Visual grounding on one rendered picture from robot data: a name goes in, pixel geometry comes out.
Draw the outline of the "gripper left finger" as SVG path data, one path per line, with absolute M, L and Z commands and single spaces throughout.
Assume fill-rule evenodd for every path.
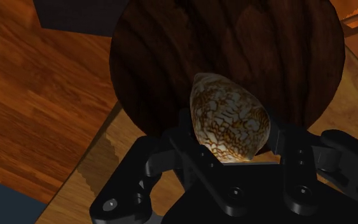
M 162 173 L 173 170 L 184 194 L 164 216 L 150 193 Z M 244 189 L 193 134 L 188 109 L 162 137 L 139 137 L 90 206 L 93 224 L 239 224 L 249 206 Z

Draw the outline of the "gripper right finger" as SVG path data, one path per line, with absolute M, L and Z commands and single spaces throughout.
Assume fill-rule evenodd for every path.
M 281 157 L 287 207 L 301 216 L 358 216 L 358 139 L 336 129 L 317 136 L 267 113 L 267 146 Z

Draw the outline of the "white brown patterned seashell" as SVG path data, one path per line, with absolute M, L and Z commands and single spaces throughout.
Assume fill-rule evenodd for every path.
M 197 141 L 222 163 L 251 161 L 269 138 L 271 121 L 264 106 L 220 74 L 195 75 L 189 106 Z

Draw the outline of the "light wooden table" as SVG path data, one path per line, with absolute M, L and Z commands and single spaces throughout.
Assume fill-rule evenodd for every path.
M 340 85 L 328 108 L 310 127 L 313 134 L 339 129 L 358 138 L 358 58 L 349 48 L 345 51 Z M 92 224 L 91 203 L 129 147 L 142 135 L 116 103 L 73 173 L 35 224 Z

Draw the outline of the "dark round wooden plate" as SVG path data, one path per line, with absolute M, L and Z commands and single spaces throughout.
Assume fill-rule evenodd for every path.
M 122 108 L 157 137 L 177 125 L 197 73 L 226 76 L 285 122 L 311 127 L 344 63 L 329 0 L 129 0 L 109 56 Z

